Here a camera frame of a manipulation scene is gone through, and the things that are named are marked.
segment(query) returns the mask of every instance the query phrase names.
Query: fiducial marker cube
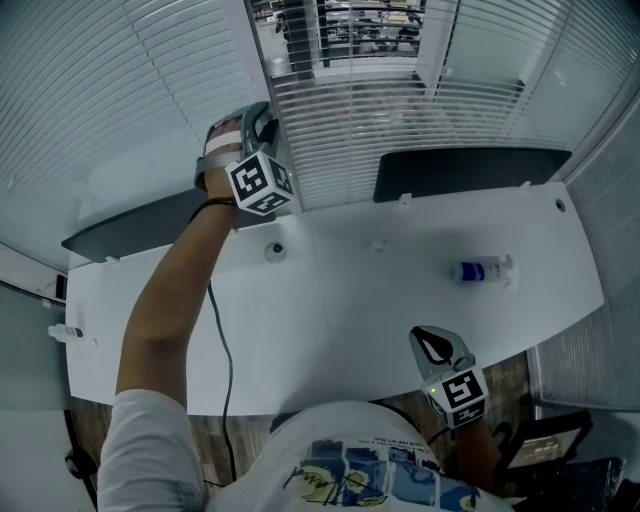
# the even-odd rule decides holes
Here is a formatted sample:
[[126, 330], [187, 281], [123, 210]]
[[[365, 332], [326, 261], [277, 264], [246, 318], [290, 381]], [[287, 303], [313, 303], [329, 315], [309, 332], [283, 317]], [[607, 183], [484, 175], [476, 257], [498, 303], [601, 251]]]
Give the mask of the fiducial marker cube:
[[225, 170], [242, 210], [268, 215], [293, 200], [289, 171], [262, 151]]

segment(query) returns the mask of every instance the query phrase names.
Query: black panel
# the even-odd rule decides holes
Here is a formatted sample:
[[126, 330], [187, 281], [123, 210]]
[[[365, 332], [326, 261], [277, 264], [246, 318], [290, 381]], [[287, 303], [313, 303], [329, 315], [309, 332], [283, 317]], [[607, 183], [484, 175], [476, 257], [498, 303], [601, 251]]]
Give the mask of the black panel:
[[402, 194], [435, 196], [470, 190], [518, 187], [549, 181], [569, 151], [521, 148], [428, 149], [388, 153], [380, 159], [373, 200], [396, 201]]
[[[187, 190], [83, 229], [62, 242], [62, 247], [101, 263], [107, 256], [122, 258], [172, 244], [206, 199], [202, 190]], [[241, 210], [236, 226], [243, 228], [273, 220], [273, 214], [260, 216]]]

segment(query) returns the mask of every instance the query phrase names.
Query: white clip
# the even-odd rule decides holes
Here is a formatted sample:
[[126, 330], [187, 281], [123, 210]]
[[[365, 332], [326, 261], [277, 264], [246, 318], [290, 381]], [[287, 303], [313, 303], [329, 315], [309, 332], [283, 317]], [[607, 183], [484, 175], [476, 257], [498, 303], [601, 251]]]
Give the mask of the white clip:
[[398, 204], [400, 205], [400, 208], [402, 208], [403, 210], [409, 209], [409, 207], [411, 206], [412, 197], [413, 196], [411, 195], [411, 192], [402, 194], [400, 196], [400, 199], [398, 199]]
[[531, 186], [530, 181], [525, 181], [522, 185], [520, 185], [517, 189], [519, 195], [523, 196], [529, 191], [529, 187]]

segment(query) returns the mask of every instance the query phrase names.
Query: wrist strap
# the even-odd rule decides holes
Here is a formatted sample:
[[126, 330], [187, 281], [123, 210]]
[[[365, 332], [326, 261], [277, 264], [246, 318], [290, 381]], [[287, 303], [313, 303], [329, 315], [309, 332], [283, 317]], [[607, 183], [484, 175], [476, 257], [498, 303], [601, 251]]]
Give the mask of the wrist strap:
[[204, 210], [207, 206], [212, 206], [214, 204], [221, 204], [223, 206], [232, 206], [234, 208], [238, 207], [238, 204], [236, 203], [235, 197], [214, 197], [213, 199], [209, 199], [209, 200], [205, 201], [200, 206], [198, 206], [198, 208], [196, 208], [196, 211], [193, 212], [193, 215], [189, 219], [189, 223], [191, 223], [191, 221], [193, 221], [193, 219], [195, 219], [196, 216], [202, 210]]

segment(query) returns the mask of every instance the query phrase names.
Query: white wall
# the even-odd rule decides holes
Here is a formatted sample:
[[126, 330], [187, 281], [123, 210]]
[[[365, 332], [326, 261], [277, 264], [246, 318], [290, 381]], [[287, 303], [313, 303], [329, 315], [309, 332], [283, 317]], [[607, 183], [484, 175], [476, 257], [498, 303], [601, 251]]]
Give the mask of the white wall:
[[67, 471], [70, 449], [62, 411], [0, 411], [0, 510], [95, 510], [82, 481]]

